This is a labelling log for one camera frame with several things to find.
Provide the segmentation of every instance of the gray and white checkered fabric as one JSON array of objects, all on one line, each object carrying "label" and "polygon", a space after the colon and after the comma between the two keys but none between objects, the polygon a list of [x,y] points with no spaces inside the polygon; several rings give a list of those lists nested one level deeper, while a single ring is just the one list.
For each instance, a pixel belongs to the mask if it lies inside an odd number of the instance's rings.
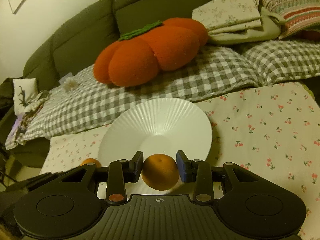
[{"label": "gray and white checkered fabric", "polygon": [[263,85],[320,75],[320,43],[306,40],[251,42],[234,49],[249,60]]},{"label": "gray and white checkered fabric", "polygon": [[61,87],[51,90],[50,100],[34,118],[26,141],[81,132],[113,122],[121,113],[153,98],[182,98],[192,102],[245,86],[260,87],[262,76],[247,60],[230,48],[205,46],[186,67],[159,74],[154,80],[132,88],[97,82],[90,66],[75,76],[80,86],[70,93]]}]

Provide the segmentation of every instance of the pumpkin pillow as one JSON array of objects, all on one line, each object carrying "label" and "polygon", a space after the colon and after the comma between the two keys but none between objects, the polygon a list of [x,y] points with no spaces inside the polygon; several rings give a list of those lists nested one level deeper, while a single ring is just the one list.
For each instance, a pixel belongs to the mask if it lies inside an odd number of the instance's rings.
[{"label": "pumpkin pillow", "polygon": [[93,75],[105,84],[131,87],[146,83],[159,71],[173,71],[190,62],[208,34],[196,20],[171,18],[124,34],[98,56]]}]

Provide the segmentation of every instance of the fluted plate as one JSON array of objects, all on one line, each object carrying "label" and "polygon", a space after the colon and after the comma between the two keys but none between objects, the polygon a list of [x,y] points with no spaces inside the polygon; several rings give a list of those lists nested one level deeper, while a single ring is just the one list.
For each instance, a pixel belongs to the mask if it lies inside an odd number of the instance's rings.
[{"label": "fluted plate", "polygon": [[[130,160],[137,151],[144,159],[163,153],[176,159],[183,150],[190,160],[205,160],[212,142],[212,130],[206,114],[195,104],[178,98],[159,98],[145,101],[122,113],[108,129],[99,148],[98,160],[108,166],[119,159]],[[130,194],[162,195],[148,187],[140,178],[127,183]]]}]

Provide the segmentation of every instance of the striped pillow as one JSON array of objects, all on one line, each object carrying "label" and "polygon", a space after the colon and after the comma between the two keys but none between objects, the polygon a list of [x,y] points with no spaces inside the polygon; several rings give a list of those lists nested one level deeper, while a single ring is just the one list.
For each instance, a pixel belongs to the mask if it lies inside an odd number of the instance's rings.
[{"label": "striped pillow", "polygon": [[287,22],[279,39],[293,35],[303,29],[320,25],[319,0],[261,0],[268,11],[277,13]]}]

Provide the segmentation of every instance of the sofa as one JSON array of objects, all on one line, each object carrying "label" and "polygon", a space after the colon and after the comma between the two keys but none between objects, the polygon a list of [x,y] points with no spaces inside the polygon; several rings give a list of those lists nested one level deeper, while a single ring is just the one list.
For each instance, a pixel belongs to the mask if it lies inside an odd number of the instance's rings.
[{"label": "sofa", "polygon": [[[24,78],[37,78],[38,90],[50,90],[69,72],[73,75],[95,62],[99,53],[122,33],[157,20],[191,18],[192,10],[210,0],[100,0],[66,21],[28,59]],[[16,116],[13,107],[0,121],[4,145]],[[38,138],[11,150],[26,166],[42,167],[50,141]]]}]

